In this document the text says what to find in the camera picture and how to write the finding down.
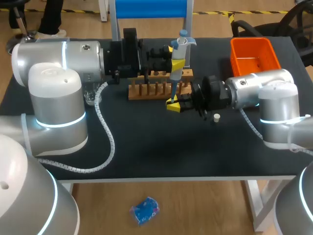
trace person's leg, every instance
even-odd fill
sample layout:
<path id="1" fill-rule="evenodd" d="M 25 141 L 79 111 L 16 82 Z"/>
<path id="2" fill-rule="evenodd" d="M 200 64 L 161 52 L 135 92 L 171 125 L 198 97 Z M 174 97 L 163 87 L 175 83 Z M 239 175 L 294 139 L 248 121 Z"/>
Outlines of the person's leg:
<path id="1" fill-rule="evenodd" d="M 38 29 L 39 33 L 57 34 L 61 25 L 63 0 L 47 0 L 45 13 Z"/>
<path id="2" fill-rule="evenodd" d="M 25 19 L 25 14 L 24 14 L 24 6 L 19 6 L 18 7 L 18 11 L 22 13 L 22 17 L 26 26 L 26 19 Z M 9 23 L 10 23 L 10 27 L 12 29 L 16 29 L 19 28 L 19 25 L 16 21 L 16 15 L 14 13 L 13 8 L 10 9 L 10 13 L 9 13 Z"/>

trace white table frame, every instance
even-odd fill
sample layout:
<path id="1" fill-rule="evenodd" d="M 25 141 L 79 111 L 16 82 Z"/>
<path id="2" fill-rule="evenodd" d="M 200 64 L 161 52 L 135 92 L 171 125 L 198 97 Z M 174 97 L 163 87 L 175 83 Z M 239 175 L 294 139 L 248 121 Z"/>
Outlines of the white table frame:
<path id="1" fill-rule="evenodd" d="M 108 21 L 109 0 L 99 0 L 99 10 L 102 22 Z"/>
<path id="2" fill-rule="evenodd" d="M 77 183 L 112 183 L 112 182 L 169 182 L 169 181 L 244 181 L 255 232 L 265 232 L 273 223 L 273 206 L 280 190 L 295 176 L 251 176 L 251 177 L 167 177 L 167 178 L 126 178 L 97 180 L 60 181 L 72 193 L 73 184 Z M 257 180 L 268 180 L 260 192 Z"/>

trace yellow tape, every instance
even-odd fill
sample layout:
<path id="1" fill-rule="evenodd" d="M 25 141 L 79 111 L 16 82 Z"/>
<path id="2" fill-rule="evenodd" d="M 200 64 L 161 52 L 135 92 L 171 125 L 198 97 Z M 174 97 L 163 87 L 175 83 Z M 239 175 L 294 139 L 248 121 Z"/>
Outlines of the yellow tape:
<path id="1" fill-rule="evenodd" d="M 9 11 L 8 9 L 0 9 L 0 11 Z M 44 12 L 44 10 L 37 9 L 25 9 L 26 12 Z M 87 14 L 99 14 L 99 11 L 85 11 L 85 10 L 70 10 L 63 9 L 62 12 L 67 13 L 87 13 Z M 288 11 L 197 11 L 193 12 L 193 15 L 223 15 L 229 14 L 287 14 Z"/>
<path id="2" fill-rule="evenodd" d="M 242 14 L 253 14 L 251 11 L 239 11 L 241 12 Z"/>
<path id="3" fill-rule="evenodd" d="M 230 24 L 233 23 L 233 21 L 235 21 L 234 14 L 230 14 L 228 17 Z"/>
<path id="4" fill-rule="evenodd" d="M 272 14 L 271 12 L 269 11 L 260 11 L 262 14 Z"/>

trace wooden peg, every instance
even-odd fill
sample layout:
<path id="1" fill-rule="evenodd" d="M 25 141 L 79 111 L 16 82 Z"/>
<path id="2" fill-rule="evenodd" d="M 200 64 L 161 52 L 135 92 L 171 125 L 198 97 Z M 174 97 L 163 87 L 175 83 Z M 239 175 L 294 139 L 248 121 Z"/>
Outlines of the wooden peg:
<path id="1" fill-rule="evenodd" d="M 149 95 L 150 94 L 150 82 L 148 82 L 148 84 L 147 84 L 147 95 Z"/>
<path id="2" fill-rule="evenodd" d="M 132 80 L 132 90 L 135 90 L 135 80 Z"/>
<path id="3" fill-rule="evenodd" d="M 156 93 L 155 93 L 155 95 L 157 95 L 157 89 L 158 89 L 158 82 L 156 82 Z"/>
<path id="4" fill-rule="evenodd" d="M 165 94 L 165 90 L 166 90 L 166 82 L 163 82 L 163 94 Z"/>
<path id="5" fill-rule="evenodd" d="M 181 94 L 181 87 L 182 87 L 182 81 L 179 82 L 179 90 L 178 90 L 178 94 Z"/>
<path id="6" fill-rule="evenodd" d="M 189 83 L 189 79 L 186 78 L 186 79 L 185 79 L 185 82 L 184 82 L 184 87 L 187 87 L 187 86 L 188 86 L 188 83 Z"/>
<path id="7" fill-rule="evenodd" d="M 142 83 L 139 84 L 139 95 L 142 95 Z"/>

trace black tabletop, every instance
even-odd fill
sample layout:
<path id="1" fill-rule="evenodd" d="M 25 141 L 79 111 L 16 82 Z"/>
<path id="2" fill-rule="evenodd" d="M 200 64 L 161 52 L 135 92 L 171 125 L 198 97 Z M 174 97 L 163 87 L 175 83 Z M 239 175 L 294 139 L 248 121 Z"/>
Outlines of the black tabletop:
<path id="1" fill-rule="evenodd" d="M 229 38 L 196 39 L 190 65 L 196 79 L 232 76 Z M 146 39 L 149 47 L 161 47 L 171 39 Z M 287 69 L 299 90 L 300 113 L 313 114 L 313 84 L 290 38 L 270 38 L 281 67 Z M 108 40 L 100 40 L 108 48 Z M 103 170 L 79 174 L 45 166 L 58 180 L 233 177 L 296 175 L 312 157 L 304 153 L 273 150 L 264 146 L 238 111 L 218 110 L 220 122 L 203 121 L 196 111 L 182 114 L 166 111 L 164 100 L 129 101 L 128 81 L 108 86 L 102 92 L 101 112 L 115 140 L 115 156 Z M 14 79 L 0 106 L 0 115 L 33 114 L 26 88 Z M 258 108 L 247 109 L 259 129 Z M 89 139 L 78 152 L 50 156 L 79 168 L 103 163 L 110 152 L 107 135 L 95 110 L 87 108 Z"/>

